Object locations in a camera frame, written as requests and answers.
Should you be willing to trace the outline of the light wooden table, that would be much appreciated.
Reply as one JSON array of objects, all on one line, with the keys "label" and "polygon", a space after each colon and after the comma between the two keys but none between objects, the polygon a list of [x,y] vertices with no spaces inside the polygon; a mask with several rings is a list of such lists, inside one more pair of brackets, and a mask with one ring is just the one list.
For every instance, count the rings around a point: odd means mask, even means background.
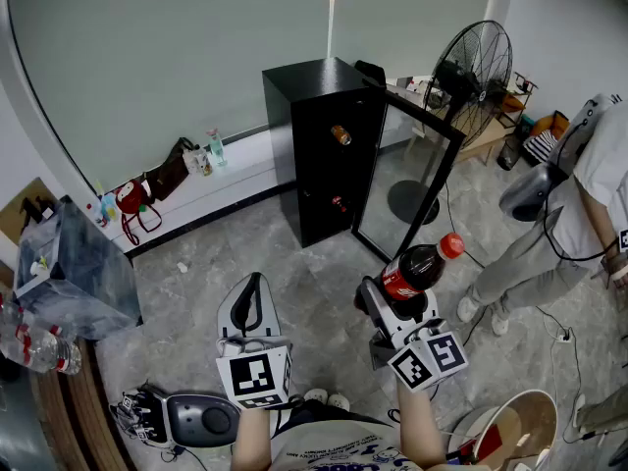
[{"label": "light wooden table", "polygon": [[[422,105],[424,95],[427,93],[429,76],[414,77],[409,81],[409,85],[402,91],[402,95],[409,101]],[[413,135],[406,146],[403,157],[408,159],[411,150],[415,146],[418,139],[425,137],[420,123],[415,123],[412,127]],[[455,164],[467,161],[471,158],[482,158],[485,166],[489,165],[496,148],[504,143],[506,137],[506,129],[496,119],[491,118],[484,130],[475,137],[471,142],[464,143],[462,149],[458,152]]]}]

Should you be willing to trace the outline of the green water bottle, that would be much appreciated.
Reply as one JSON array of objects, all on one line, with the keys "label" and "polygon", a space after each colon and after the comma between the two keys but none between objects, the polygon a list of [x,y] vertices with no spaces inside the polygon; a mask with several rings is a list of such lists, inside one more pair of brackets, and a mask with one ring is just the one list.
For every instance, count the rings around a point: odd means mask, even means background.
[{"label": "green water bottle", "polygon": [[216,164],[221,167],[226,166],[228,162],[225,158],[224,145],[220,137],[219,131],[217,129],[212,129],[206,134],[209,137],[209,150],[210,153],[214,156]]}]

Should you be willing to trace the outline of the person's left forearm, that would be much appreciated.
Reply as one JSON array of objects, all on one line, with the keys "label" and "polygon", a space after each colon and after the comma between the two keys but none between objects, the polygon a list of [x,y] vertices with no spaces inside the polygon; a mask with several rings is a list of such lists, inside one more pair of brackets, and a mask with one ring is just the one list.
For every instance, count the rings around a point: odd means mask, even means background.
[{"label": "person's left forearm", "polygon": [[231,471],[268,471],[272,463],[270,413],[243,410],[239,417]]}]

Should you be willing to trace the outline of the round wooden table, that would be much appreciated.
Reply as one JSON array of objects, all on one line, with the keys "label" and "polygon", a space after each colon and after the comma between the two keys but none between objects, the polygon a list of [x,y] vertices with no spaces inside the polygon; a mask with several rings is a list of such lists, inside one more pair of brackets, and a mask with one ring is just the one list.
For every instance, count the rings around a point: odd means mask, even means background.
[{"label": "round wooden table", "polygon": [[94,343],[78,341],[81,370],[31,373],[37,418],[60,471],[137,471],[109,409]]}]

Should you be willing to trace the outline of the red doll bag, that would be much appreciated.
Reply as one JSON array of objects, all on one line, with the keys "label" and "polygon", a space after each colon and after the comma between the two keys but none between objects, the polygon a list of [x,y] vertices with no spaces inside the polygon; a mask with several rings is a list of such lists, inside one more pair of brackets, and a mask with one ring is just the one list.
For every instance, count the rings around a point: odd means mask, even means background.
[{"label": "red doll bag", "polygon": [[[153,207],[154,198],[148,194],[145,187],[137,180],[131,180],[120,187],[116,192],[115,202],[121,211],[123,233],[133,246],[139,246],[139,238],[131,231],[132,220],[137,220],[146,233],[154,232],[163,223],[161,215]],[[146,209],[152,211],[158,219],[158,224],[150,229],[143,224],[140,216],[142,210]]]}]

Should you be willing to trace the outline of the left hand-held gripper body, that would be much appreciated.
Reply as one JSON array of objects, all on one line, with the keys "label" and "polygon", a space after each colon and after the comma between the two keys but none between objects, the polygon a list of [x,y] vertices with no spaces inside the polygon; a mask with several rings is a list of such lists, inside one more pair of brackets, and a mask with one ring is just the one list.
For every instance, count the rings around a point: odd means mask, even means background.
[{"label": "left hand-held gripper body", "polygon": [[216,364],[225,394],[239,409],[270,408],[288,402],[290,344],[220,339],[218,349]]}]

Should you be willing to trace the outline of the orange bag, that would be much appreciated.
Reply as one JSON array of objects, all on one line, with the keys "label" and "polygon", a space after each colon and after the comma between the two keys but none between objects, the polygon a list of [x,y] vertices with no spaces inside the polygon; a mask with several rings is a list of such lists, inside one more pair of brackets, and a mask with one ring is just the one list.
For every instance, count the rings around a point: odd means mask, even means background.
[{"label": "orange bag", "polygon": [[537,136],[544,131],[549,131],[556,140],[560,140],[569,128],[569,125],[569,119],[560,111],[555,110],[552,114],[542,117],[534,123],[530,135]]}]

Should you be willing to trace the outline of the person's white printed shirt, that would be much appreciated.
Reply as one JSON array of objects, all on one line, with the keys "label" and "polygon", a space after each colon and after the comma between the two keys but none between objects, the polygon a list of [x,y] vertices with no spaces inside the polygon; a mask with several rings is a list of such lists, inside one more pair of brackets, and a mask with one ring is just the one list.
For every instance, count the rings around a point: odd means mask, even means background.
[{"label": "person's white printed shirt", "polygon": [[269,471],[423,471],[393,427],[354,420],[298,425],[271,441]]}]

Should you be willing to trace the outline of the grey hand-held device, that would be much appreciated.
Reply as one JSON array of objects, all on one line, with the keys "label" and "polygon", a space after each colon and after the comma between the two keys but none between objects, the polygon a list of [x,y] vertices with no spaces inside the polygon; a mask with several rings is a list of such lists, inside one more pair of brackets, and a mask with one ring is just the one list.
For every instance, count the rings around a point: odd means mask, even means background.
[{"label": "grey hand-held device", "polygon": [[121,430],[158,448],[214,448],[236,440],[239,409],[212,394],[167,394],[144,384],[109,406]]},{"label": "grey hand-held device", "polygon": [[573,173],[602,114],[622,101],[616,94],[588,100],[545,163],[537,164],[513,183],[499,200],[501,211],[520,222],[535,221],[550,193]]}]

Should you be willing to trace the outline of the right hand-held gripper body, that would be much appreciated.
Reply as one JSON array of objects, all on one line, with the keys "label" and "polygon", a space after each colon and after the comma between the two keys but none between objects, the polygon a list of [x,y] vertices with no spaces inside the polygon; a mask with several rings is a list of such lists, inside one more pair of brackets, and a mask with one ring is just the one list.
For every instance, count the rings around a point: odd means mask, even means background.
[{"label": "right hand-held gripper body", "polygon": [[386,367],[411,392],[425,390],[466,369],[466,352],[458,335],[439,316],[429,321],[400,320],[393,313],[391,334],[376,327],[369,341],[374,370]]}]

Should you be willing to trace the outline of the cola bottle with red cap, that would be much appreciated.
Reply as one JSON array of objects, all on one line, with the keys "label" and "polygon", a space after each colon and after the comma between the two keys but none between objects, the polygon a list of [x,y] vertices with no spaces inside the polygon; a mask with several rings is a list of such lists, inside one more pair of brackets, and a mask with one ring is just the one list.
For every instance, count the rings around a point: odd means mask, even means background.
[{"label": "cola bottle with red cap", "polygon": [[464,241],[457,233],[448,233],[436,244],[412,246],[384,268],[380,287],[394,301],[410,300],[433,287],[447,262],[464,250]]}]

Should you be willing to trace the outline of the black beverage fridge cabinet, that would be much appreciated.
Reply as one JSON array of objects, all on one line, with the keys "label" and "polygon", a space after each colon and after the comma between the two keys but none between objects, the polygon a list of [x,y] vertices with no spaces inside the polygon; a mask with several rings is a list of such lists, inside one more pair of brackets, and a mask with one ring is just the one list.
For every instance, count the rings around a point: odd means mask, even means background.
[{"label": "black beverage fridge cabinet", "polygon": [[[266,70],[262,79],[281,207],[303,247],[351,231],[381,260],[390,261],[392,255],[360,228],[387,112],[395,108],[447,140],[424,202],[395,252],[408,247],[445,184],[464,135],[339,58]],[[334,138],[335,125],[349,132],[349,145]]]}]

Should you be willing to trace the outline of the brown cardboard sheet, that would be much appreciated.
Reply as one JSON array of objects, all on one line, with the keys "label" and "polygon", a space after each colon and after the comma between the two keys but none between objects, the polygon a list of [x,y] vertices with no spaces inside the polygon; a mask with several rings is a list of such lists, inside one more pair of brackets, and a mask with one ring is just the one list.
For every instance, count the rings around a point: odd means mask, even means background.
[{"label": "brown cardboard sheet", "polygon": [[44,211],[55,211],[58,200],[41,178],[32,180],[7,205],[0,209],[0,232],[18,244],[24,228],[44,220]]}]

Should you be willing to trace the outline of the black floor fan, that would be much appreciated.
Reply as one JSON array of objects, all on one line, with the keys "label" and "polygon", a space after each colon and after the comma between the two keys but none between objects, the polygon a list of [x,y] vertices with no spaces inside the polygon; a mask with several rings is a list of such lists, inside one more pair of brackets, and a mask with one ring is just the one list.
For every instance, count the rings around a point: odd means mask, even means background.
[{"label": "black floor fan", "polygon": [[[512,68],[510,39],[498,22],[480,21],[464,28],[445,48],[430,76],[406,87],[410,100],[474,142],[501,109]],[[412,126],[404,159],[414,158],[419,180],[395,183],[388,193],[392,213],[412,223],[441,164],[445,138],[422,122]]]}]

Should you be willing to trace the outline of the striped bag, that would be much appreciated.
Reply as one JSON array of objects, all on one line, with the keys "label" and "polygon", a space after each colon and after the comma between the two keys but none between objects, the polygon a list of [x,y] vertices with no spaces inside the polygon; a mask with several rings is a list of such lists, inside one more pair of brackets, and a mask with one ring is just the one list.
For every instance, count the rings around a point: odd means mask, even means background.
[{"label": "striped bag", "polygon": [[522,157],[531,166],[545,163],[558,144],[558,139],[550,130],[527,137],[522,145]]}]

